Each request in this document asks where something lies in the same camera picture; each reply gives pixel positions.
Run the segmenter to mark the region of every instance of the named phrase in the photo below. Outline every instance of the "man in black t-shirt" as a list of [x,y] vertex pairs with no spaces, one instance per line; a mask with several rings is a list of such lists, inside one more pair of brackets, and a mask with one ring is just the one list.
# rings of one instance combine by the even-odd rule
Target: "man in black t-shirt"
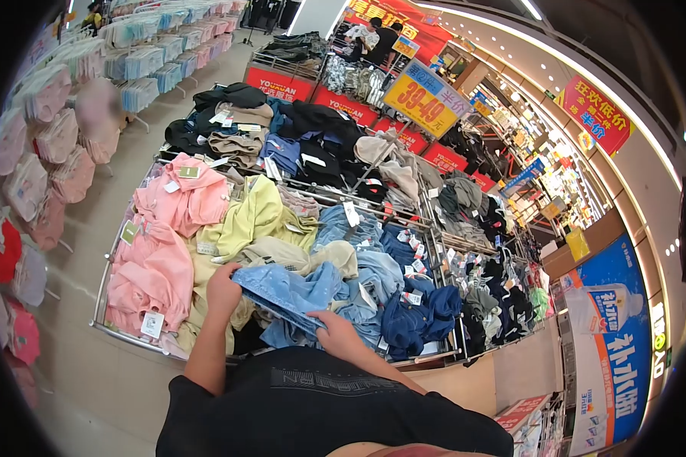
[[325,352],[288,347],[243,361],[226,378],[225,330],[241,297],[219,267],[185,371],[170,381],[158,457],[513,455],[490,417],[427,392],[364,345],[350,322],[311,312]]
[[385,64],[389,67],[393,58],[396,56],[396,51],[391,47],[394,42],[399,39],[399,34],[404,30],[401,23],[395,22],[389,27],[379,27],[376,33],[379,35],[379,42],[376,47],[366,56],[366,60],[376,65]]

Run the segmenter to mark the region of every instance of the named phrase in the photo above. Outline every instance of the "39-49 price sign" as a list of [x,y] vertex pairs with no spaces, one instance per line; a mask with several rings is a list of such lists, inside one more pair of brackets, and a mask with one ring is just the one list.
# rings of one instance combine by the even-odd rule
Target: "39-49 price sign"
[[455,89],[417,59],[404,68],[382,100],[438,139],[472,109]]

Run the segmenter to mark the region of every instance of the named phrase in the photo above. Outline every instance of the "hand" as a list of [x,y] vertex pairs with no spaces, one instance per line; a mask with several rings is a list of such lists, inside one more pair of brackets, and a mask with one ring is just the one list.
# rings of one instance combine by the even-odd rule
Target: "hand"
[[330,355],[354,365],[368,355],[374,355],[374,352],[361,341],[353,324],[343,317],[330,311],[311,311],[307,315],[317,317],[328,327],[327,330],[322,327],[318,328],[315,335],[323,349]]
[[208,315],[219,316],[227,322],[231,318],[241,299],[241,286],[231,280],[231,275],[239,268],[241,265],[238,263],[221,265],[208,280]]

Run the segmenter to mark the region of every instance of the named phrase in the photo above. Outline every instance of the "black t-shirt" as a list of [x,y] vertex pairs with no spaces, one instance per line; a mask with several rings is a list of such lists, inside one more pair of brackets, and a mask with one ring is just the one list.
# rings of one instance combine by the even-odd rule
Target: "black t-shirt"
[[228,378],[219,397],[184,376],[170,381],[158,457],[320,457],[359,442],[513,455],[511,435],[490,417],[436,392],[422,396],[321,350],[266,352]]
[[399,35],[388,27],[381,27],[376,30],[376,33],[379,35],[379,42],[364,58],[376,65],[381,65],[388,58],[389,53],[393,52],[391,46],[399,39]]

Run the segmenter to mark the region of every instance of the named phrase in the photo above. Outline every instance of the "red promotional banner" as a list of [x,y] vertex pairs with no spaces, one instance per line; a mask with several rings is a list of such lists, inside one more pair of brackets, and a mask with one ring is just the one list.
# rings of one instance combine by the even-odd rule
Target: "red promotional banner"
[[[375,127],[371,127],[371,129],[382,130],[386,132],[393,127],[398,132],[403,126],[404,124],[399,121],[394,121],[390,118],[383,118],[376,123]],[[421,133],[413,132],[411,128],[403,131],[402,134],[399,135],[399,139],[407,147],[407,149],[409,149],[410,152],[417,155],[419,155],[421,151],[424,151],[424,149],[430,144],[424,139]]]
[[[448,173],[453,169],[459,169],[464,172],[467,166],[467,160],[463,156],[457,154],[452,148],[439,144],[439,142],[432,144],[432,147],[423,155],[423,158],[429,160],[443,173]],[[481,175],[478,171],[475,171],[470,177],[476,180],[476,183],[478,183],[483,192],[487,192],[495,186],[493,179]]]
[[429,13],[422,13],[407,0],[349,0],[345,20],[356,24],[367,24],[372,18],[381,18],[385,26],[402,23],[402,35],[420,45],[415,58],[429,62],[439,54],[452,34],[434,21],[428,21]]
[[262,89],[262,92],[268,96],[288,102],[294,100],[306,102],[314,87],[312,82],[307,83],[287,75],[254,67],[249,68],[244,82],[249,86]]
[[349,100],[347,96],[338,95],[323,86],[317,88],[312,102],[348,113],[359,125],[363,126],[372,125],[379,117],[375,111],[371,111],[368,105]]
[[635,130],[630,119],[582,76],[572,78],[554,101],[610,156],[620,150]]

